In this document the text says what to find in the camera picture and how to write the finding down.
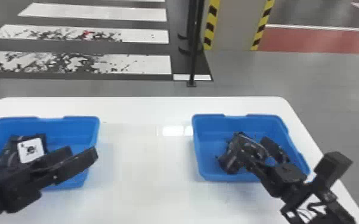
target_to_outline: blue plastic bin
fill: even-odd
[[[0,119],[0,151],[11,135],[34,135],[45,133],[47,148],[54,151],[70,146],[73,153],[94,146],[99,130],[97,117],[63,117],[59,119],[40,119],[37,117],[6,117]],[[85,182],[88,170],[56,186],[45,189],[79,188]]]
[[[287,127],[278,116],[196,114],[192,118],[192,126],[199,173],[207,181],[259,182],[259,179],[246,169],[241,169],[235,175],[228,175],[220,168],[217,157],[225,152],[227,142],[232,139],[234,132],[244,132],[256,141],[260,141],[264,136],[271,138],[288,153],[291,163],[297,165],[306,175],[310,173],[304,157],[295,148]]]

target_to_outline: concrete floor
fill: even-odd
[[[3,97],[275,95],[287,99],[323,152],[355,162],[342,178],[359,205],[359,55],[207,52],[214,83],[0,79]]]

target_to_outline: hazard stripe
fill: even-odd
[[[257,30],[257,32],[255,34],[254,39],[253,39],[252,47],[250,48],[251,51],[257,51],[258,50],[260,40],[263,37],[264,29],[265,29],[266,24],[268,22],[268,18],[270,16],[271,9],[273,8],[275,1],[276,0],[267,0],[266,4],[264,6],[262,17],[259,20],[258,30]]]
[[[205,38],[203,40],[205,50],[212,49],[219,8],[220,0],[210,0],[208,17],[206,19]]]

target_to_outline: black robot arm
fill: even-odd
[[[89,168],[97,158],[94,147],[76,155],[70,147],[64,147],[33,162],[0,171],[0,214],[20,211],[42,196],[42,188],[74,177]]]
[[[266,165],[267,157],[276,164]],[[218,162],[229,174],[238,172],[242,167],[254,173],[272,197],[281,198],[285,206],[280,210],[291,224],[355,224],[354,218],[337,202],[331,186],[352,165],[352,161],[339,152],[327,153],[318,163],[312,182],[294,164],[289,163],[287,154],[272,140],[264,137],[260,144],[244,133],[235,133],[225,154]],[[307,211],[314,217],[301,213],[300,206],[312,195],[320,201],[310,203]]]

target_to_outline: black cable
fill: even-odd
[[[309,218],[309,216],[307,216],[305,213],[302,213],[301,211],[297,211],[298,214],[300,214],[301,216],[305,217],[308,221],[312,220],[311,218]]]
[[[314,213],[316,214],[322,214],[324,215],[324,213],[322,213],[321,211],[315,209],[314,207],[317,207],[317,206],[325,206],[326,203],[323,203],[323,202],[317,202],[317,203],[309,203],[308,206],[307,206],[307,209],[309,211],[313,211]]]
[[[314,217],[314,215],[316,215],[316,212],[313,212],[313,214],[311,213],[312,211],[309,211],[307,209],[296,209],[296,210],[300,210],[300,211],[305,211],[309,214],[309,216],[311,216],[312,218]]]

